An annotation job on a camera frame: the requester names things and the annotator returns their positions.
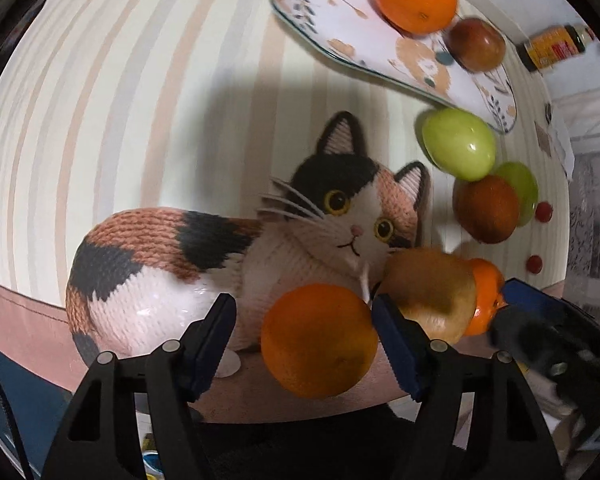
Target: cat eye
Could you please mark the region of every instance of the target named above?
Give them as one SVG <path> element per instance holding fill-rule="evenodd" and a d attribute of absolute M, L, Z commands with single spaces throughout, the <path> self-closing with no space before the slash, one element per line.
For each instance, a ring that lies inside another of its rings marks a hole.
<path fill-rule="evenodd" d="M 379 218 L 376 220 L 374 232 L 378 240 L 388 242 L 389 238 L 394 234 L 394 224 L 387 218 Z"/>
<path fill-rule="evenodd" d="M 324 208 L 331 215 L 344 215 L 349 210 L 349 206 L 349 197 L 339 189 L 332 189 L 324 196 Z"/>

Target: oval plate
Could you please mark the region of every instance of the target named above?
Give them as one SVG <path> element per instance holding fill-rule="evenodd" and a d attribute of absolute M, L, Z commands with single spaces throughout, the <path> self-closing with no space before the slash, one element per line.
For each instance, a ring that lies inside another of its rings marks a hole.
<path fill-rule="evenodd" d="M 370 0 L 269 0 L 274 11 L 323 54 L 463 108 L 508 133 L 516 101 L 501 66 L 472 74 L 456 63 L 441 32 L 411 38 L 393 28 Z"/>

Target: green plum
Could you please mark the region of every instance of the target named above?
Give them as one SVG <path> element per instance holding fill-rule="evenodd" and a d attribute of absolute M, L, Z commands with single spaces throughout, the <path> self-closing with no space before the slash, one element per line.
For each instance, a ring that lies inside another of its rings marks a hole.
<path fill-rule="evenodd" d="M 440 170 L 469 182 L 484 178 L 496 161 L 489 125 L 457 108 L 432 112 L 422 125 L 422 140 Z"/>
<path fill-rule="evenodd" d="M 522 162 L 505 162 L 495 172 L 516 191 L 520 201 L 518 226 L 526 225 L 534 216 L 538 205 L 538 182 Z"/>

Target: cat-shaped pillow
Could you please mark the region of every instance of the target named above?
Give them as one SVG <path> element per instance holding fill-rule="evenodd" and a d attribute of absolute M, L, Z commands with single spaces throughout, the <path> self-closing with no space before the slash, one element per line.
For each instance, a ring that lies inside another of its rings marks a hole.
<path fill-rule="evenodd" d="M 283 195 L 263 196 L 276 205 L 258 210 L 265 221 L 140 208 L 94 227 L 76 251 L 66 288 L 69 327 L 84 362 L 105 349 L 135 356 L 180 338 L 221 292 L 238 306 L 228 348 L 253 346 L 264 315 L 286 292 L 319 282 L 360 296 L 363 273 L 376 283 L 392 252 L 416 244 L 426 168 L 411 162 L 394 174 L 369 158 L 349 112 L 331 118 L 289 183 L 273 182 Z M 224 367 L 235 371 L 237 357 L 225 357 L 234 364 L 223 358 Z"/>

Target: cat ear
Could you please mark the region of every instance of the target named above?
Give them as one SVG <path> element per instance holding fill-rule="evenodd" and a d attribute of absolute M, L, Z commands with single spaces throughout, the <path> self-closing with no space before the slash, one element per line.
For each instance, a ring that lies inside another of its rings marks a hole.
<path fill-rule="evenodd" d="M 413 208 L 417 209 L 429 185 L 429 172 L 420 161 L 410 162 L 394 175 L 395 181 L 413 202 Z"/>
<path fill-rule="evenodd" d="M 350 112 L 338 112 L 324 128 L 316 153 L 366 156 L 365 137 L 360 121 Z"/>

